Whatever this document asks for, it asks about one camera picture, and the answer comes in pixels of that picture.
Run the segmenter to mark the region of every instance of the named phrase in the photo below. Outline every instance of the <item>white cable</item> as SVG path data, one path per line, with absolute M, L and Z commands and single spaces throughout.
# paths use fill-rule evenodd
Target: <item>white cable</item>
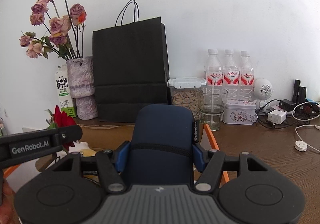
M 300 138 L 300 140 L 303 141 L 303 142 L 305 142 L 305 141 L 304 141 L 304 140 L 301 138 L 301 136 L 298 134 L 297 129 L 298 129 L 298 128 L 301 128 L 301 127 L 305 127 L 305 126 L 312 126 L 312 127 L 316 128 L 316 129 L 320 130 L 320 126 L 318 126 L 318 125 L 301 125 L 301 126 L 296 127 L 296 129 L 295 129 L 296 134 L 297 134 L 297 136 Z M 307 146 L 310 147 L 311 149 L 313 149 L 313 150 L 315 150 L 315 151 L 317 151 L 317 152 L 320 153 L 320 150 L 312 147 L 311 145 L 307 144 Z
M 299 119 L 299 118 L 297 118 L 297 117 L 295 117 L 294 116 L 294 110 L 297 108 L 297 107 L 299 107 L 299 106 L 301 106 L 301 105 L 304 105 L 304 104 L 308 104 L 308 103 L 319 103 L 320 101 L 308 101 L 308 102 L 304 102 L 304 103 L 302 103 L 302 104 L 299 104 L 299 105 L 297 105 L 293 110 L 292 110 L 292 117 L 294 118 L 294 119 L 296 119 L 296 120 L 298 120 L 298 121 L 302 121 L 302 122 L 307 122 L 307 121 L 310 121 L 310 120 L 313 120 L 313 119 L 316 119 L 316 118 L 318 118 L 318 117 L 320 117 L 320 114 L 319 115 L 317 115 L 316 117 L 313 117 L 313 118 L 311 118 L 311 119 L 305 119 L 305 120 L 303 120 L 303 119 Z

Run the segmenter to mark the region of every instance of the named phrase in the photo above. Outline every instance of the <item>white wall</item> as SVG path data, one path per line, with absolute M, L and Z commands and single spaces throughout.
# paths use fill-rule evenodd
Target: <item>white wall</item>
M 10 133 L 46 127 L 44 110 L 58 103 L 53 74 L 64 61 L 54 53 L 49 60 L 33 60 L 19 46 L 21 30 L 45 32 L 29 23 L 35 1 L 0 0 L 0 115 L 6 108 Z M 79 2 L 87 10 L 85 55 L 92 53 L 92 31 L 114 26 L 127 1 L 68 0 L 69 6 Z M 256 77 L 272 82 L 274 98 L 290 99 L 297 78 L 309 98 L 319 99 L 320 0 L 136 1 L 141 20 L 161 16 L 165 24 L 171 77 L 202 76 L 208 48 L 247 50 Z M 65 15 L 63 0 L 56 2 Z M 125 22 L 131 21 L 128 13 Z

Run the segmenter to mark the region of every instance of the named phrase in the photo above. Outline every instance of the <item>red and white label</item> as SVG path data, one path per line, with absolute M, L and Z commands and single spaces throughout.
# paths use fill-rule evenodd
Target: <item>red and white label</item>
M 239 84 L 239 71 L 230 70 L 224 75 L 224 83 L 227 85 Z
M 222 85 L 222 80 L 223 80 L 222 72 L 211 73 L 208 75 L 208 78 L 207 78 L 208 85 L 213 85 L 213 86 Z
M 253 84 L 253 74 L 245 73 L 241 75 L 241 85 L 252 85 Z

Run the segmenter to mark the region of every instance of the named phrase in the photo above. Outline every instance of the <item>vase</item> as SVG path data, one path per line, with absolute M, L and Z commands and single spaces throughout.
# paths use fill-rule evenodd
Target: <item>vase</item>
M 76 99 L 78 118 L 89 120 L 97 117 L 92 56 L 67 60 L 67 68 L 70 96 Z

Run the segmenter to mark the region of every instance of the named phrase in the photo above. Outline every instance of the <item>black paper bag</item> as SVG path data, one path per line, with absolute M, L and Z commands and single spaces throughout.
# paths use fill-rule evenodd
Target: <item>black paper bag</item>
M 160 17 L 94 31 L 92 52 L 101 121 L 134 122 L 144 106 L 170 104 L 167 44 Z

